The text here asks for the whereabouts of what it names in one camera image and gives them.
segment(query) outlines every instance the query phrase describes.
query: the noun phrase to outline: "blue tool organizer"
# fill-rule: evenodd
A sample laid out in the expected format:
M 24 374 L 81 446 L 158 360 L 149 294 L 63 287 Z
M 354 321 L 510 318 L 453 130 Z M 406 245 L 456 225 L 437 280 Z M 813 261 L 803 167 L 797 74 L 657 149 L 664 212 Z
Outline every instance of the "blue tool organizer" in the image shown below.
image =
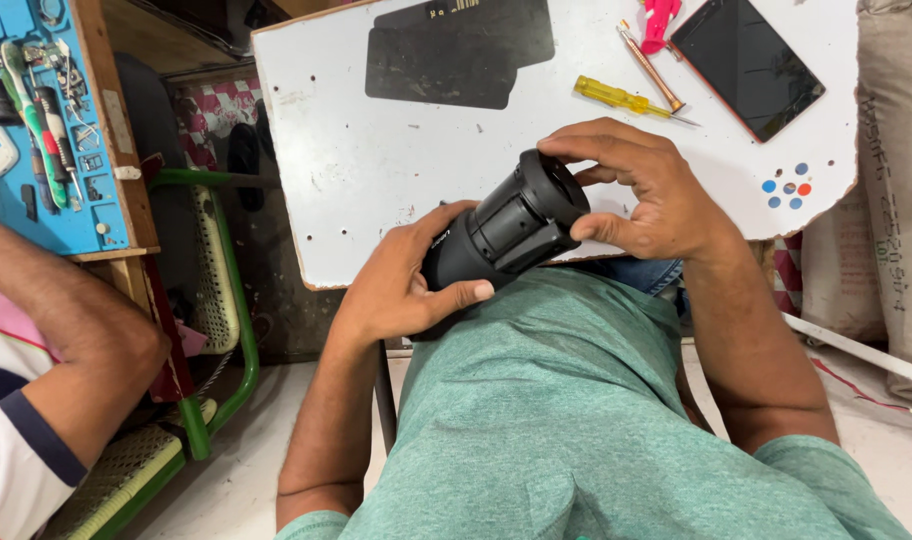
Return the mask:
M 50 215 L 45 209 L 39 185 L 32 173 L 30 131 L 24 124 L 6 128 L 19 149 L 19 160 L 0 177 L 0 221 L 23 237 L 60 255 L 126 248 L 129 244 L 126 222 L 119 206 L 109 155 L 105 151 L 102 129 L 92 101 L 90 78 L 82 62 L 76 25 L 68 5 L 63 0 L 0 0 L 0 47 L 4 42 L 13 42 L 21 47 L 40 47 L 45 51 L 52 50 L 50 44 L 59 40 L 69 46 L 70 64 L 47 67 L 43 60 L 42 65 L 33 66 L 30 63 L 30 69 L 38 85 L 56 89 L 59 113 L 66 124 L 83 191 L 79 201 L 81 208 L 74 211 L 69 204 L 69 207 L 60 208 L 57 215 Z M 76 80 L 81 84 L 72 85 L 73 69 L 78 70 L 81 77 Z M 65 82 L 82 94 L 77 100 L 67 99 L 64 93 L 67 85 L 60 84 L 58 80 L 60 72 L 65 72 Z M 28 74 L 23 81 L 30 96 L 35 97 Z M 35 222 L 27 217 L 27 205 L 23 202 L 22 186 L 26 184 L 33 186 L 38 219 Z M 65 188 L 67 199 L 70 195 L 78 197 L 73 183 L 67 183 Z

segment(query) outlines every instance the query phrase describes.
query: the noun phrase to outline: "phone screen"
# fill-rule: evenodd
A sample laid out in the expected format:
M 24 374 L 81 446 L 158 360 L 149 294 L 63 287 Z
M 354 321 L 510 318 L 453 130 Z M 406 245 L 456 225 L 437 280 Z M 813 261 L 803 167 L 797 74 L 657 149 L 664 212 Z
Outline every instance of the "phone screen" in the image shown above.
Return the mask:
M 749 0 L 708 0 L 670 43 L 760 142 L 825 92 Z

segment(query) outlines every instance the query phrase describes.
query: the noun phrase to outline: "pink toy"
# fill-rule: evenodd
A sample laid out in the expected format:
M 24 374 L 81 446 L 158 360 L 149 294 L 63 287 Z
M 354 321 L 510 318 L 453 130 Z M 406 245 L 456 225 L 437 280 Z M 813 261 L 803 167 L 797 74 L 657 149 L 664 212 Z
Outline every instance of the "pink toy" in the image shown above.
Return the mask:
M 652 55 L 666 46 L 663 36 L 669 21 L 676 18 L 681 0 L 646 0 L 646 38 L 639 47 L 642 52 Z

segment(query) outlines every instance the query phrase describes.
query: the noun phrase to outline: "sack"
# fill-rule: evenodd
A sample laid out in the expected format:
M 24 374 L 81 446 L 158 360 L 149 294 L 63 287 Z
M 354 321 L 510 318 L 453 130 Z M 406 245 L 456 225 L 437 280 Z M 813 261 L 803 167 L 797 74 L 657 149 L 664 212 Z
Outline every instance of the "sack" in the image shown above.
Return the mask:
M 802 318 L 856 341 L 885 341 L 870 213 L 861 183 L 806 226 Z
M 864 0 L 859 12 L 859 170 L 889 353 L 912 362 L 912 2 Z M 895 394 L 912 382 L 889 375 Z

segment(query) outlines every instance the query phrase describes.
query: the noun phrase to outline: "green t-shirt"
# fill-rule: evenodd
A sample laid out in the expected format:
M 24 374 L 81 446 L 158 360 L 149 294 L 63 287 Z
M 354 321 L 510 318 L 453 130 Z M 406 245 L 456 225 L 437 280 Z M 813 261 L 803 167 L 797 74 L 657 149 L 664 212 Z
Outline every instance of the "green t-shirt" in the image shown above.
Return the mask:
M 692 425 L 679 355 L 665 300 L 534 270 L 417 345 L 359 510 L 277 539 L 911 538 L 839 447 L 792 435 L 748 455 Z

